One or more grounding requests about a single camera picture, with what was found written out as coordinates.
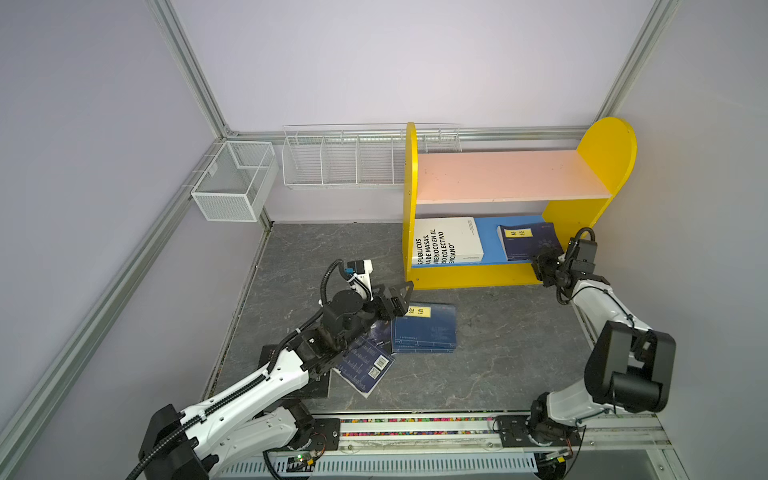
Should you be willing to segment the navy Yijing book yellow label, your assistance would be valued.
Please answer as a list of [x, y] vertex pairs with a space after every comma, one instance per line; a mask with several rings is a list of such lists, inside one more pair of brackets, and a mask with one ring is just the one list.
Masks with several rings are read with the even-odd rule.
[[497, 233], [506, 259], [510, 262], [532, 260], [544, 251], [554, 251], [556, 256], [564, 253], [552, 223], [501, 225]]

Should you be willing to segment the blue Lunyu book yellow label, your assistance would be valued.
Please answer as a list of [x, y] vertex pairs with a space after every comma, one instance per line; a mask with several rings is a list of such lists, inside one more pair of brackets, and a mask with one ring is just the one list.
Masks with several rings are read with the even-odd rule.
[[394, 353], [450, 353], [457, 345], [457, 308], [452, 304], [414, 303], [391, 330]]

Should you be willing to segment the white Spanish text book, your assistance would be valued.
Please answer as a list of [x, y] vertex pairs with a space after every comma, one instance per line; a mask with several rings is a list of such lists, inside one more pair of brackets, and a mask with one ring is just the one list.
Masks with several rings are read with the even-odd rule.
[[414, 266], [475, 264], [483, 257], [480, 235], [472, 217], [415, 220]]

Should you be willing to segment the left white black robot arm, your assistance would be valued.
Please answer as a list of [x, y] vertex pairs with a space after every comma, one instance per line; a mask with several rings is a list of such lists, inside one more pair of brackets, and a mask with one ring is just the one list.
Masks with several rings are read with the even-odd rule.
[[336, 367], [377, 321], [404, 316], [414, 285], [374, 286], [367, 296], [337, 292], [277, 346], [270, 360], [221, 393], [156, 411], [131, 479], [214, 479], [259, 452], [306, 445], [314, 419], [292, 398]]

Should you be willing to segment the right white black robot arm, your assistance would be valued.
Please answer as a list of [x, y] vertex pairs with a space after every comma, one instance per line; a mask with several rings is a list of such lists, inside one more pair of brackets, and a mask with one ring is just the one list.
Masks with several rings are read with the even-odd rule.
[[582, 379], [532, 404], [529, 430], [562, 435], [609, 411], [663, 411], [671, 392], [675, 339], [634, 315], [607, 279], [594, 273], [589, 256], [545, 249], [533, 260], [533, 271], [543, 286], [555, 289], [559, 304], [573, 307], [596, 339]]

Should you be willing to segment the yellow pink blue bookshelf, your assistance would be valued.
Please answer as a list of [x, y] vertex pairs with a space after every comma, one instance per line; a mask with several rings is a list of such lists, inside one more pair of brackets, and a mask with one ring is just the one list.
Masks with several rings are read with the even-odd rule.
[[405, 133], [403, 268], [419, 290], [533, 285], [525, 262], [485, 259], [481, 264], [420, 266], [414, 259], [417, 209], [438, 206], [503, 213], [531, 212], [553, 223], [566, 245], [583, 227], [593, 227], [630, 178], [638, 153], [633, 127], [603, 118], [589, 127], [574, 150], [419, 153], [417, 128]]

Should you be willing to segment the navy book with QR code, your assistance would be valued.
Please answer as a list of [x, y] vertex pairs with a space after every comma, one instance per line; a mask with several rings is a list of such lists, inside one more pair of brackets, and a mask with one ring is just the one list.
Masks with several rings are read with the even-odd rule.
[[368, 398], [393, 365], [392, 324], [377, 321], [349, 346], [334, 371]]

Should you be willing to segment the black book gold characters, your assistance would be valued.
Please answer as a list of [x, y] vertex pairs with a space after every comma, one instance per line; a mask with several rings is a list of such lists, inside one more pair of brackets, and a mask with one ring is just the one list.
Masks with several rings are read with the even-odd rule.
[[262, 363], [257, 370], [264, 379], [252, 393], [260, 400], [326, 399], [330, 392], [330, 374], [313, 374], [304, 369], [302, 359], [293, 351], [278, 351], [277, 345], [262, 348]]

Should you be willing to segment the white mesh box basket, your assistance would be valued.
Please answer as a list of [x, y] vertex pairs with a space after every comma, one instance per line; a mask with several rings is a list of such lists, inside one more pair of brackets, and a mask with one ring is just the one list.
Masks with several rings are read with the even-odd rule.
[[223, 142], [192, 189], [207, 221], [255, 223], [262, 217], [279, 166], [270, 142]]

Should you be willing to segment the aluminium mounting rail frame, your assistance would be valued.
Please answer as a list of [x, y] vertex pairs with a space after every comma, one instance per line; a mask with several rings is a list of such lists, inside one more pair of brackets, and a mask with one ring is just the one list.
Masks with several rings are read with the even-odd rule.
[[579, 424], [576, 447], [504, 448], [499, 415], [470, 412], [318, 415], [339, 418], [337, 451], [269, 450], [214, 479], [685, 479], [655, 416], [599, 415]]

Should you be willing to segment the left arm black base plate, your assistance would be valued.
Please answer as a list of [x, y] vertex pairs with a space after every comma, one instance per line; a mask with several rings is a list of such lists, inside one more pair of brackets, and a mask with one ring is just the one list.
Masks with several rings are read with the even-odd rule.
[[339, 418], [315, 418], [310, 426], [301, 427], [287, 445], [274, 448], [274, 451], [337, 451], [340, 440]]

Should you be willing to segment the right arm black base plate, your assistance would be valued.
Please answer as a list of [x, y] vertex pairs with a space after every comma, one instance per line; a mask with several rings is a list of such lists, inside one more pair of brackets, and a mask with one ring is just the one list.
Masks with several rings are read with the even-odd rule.
[[504, 448], [576, 447], [582, 444], [576, 427], [549, 419], [535, 422], [530, 415], [499, 415], [493, 420], [491, 430], [499, 436]]

